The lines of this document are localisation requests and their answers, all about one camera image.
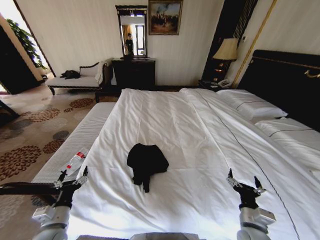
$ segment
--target lamp shade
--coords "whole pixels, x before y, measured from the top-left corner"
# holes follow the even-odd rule
[[[225,38],[220,48],[212,58],[221,60],[236,60],[237,45],[238,38]]]

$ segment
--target painting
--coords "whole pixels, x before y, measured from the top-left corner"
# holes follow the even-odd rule
[[[179,35],[183,0],[149,0],[149,35]]]

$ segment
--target black headboard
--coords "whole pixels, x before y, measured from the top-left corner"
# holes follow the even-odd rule
[[[255,50],[238,89],[276,105],[320,132],[320,55]]]

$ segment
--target potted plant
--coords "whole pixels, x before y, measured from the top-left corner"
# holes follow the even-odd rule
[[[46,74],[46,67],[42,64],[40,56],[37,54],[36,49],[34,48],[35,44],[29,39],[32,38],[32,35],[26,32],[25,30],[19,27],[19,24],[12,21],[11,19],[6,20],[11,29],[13,30],[14,34],[19,39],[20,43],[22,44],[24,50],[28,54],[29,58],[31,59],[33,65],[38,69],[41,75]]]

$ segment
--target patterned carpet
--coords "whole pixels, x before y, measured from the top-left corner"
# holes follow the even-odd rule
[[[0,100],[20,117],[0,127],[0,184],[30,182],[95,105],[92,91],[56,89],[52,96],[45,86]],[[116,102],[106,97],[102,102]],[[31,220],[39,201],[32,196],[0,195],[0,239],[28,240],[38,232]]]

